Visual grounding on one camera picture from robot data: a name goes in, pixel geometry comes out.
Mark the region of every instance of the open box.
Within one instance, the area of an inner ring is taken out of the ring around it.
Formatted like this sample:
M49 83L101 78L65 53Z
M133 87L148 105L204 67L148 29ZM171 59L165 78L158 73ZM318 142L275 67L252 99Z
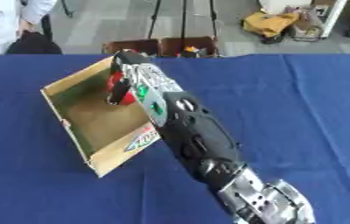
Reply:
M41 89L84 161L103 177L159 139L137 102L105 102L112 57Z

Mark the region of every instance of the blue fabric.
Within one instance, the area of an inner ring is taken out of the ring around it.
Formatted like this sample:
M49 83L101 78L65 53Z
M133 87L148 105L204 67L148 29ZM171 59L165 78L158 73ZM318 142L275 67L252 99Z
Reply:
M98 179L39 90L104 58L0 57L0 223L231 223L162 143ZM350 55L161 59L241 141L269 181L314 206L318 223L350 223Z

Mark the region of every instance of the robotic arm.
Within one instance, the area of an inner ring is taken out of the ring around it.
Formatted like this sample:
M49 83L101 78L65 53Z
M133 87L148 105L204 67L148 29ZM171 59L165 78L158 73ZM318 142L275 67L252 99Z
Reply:
M264 184L239 155L239 144L195 97L148 58L122 51L111 69L123 77L108 102L128 91L188 173L207 185L224 209L243 224L314 224L309 201L283 180Z

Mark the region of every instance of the yellow bag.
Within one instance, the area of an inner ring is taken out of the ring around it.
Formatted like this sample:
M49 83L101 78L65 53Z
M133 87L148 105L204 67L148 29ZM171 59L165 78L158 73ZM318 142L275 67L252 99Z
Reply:
M245 31L263 35L265 38L272 38L280 35L285 28L295 23L298 19L298 13L269 15L258 11L243 19L241 26Z

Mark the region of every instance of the floor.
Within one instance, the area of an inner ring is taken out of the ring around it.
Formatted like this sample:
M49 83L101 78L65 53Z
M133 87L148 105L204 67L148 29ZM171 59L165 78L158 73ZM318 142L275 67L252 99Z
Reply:
M100 53L102 43L146 38L156 0L66 0L75 11L63 13L60 3L52 12L54 39L65 53ZM250 53L350 53L350 38L342 37L338 24L331 37L316 43L287 38L275 45L263 45L258 37L242 31L239 19L258 10L256 0L216 0L220 53L236 56ZM188 36L211 36L208 0L188 1ZM182 1L163 0L153 38L180 35Z

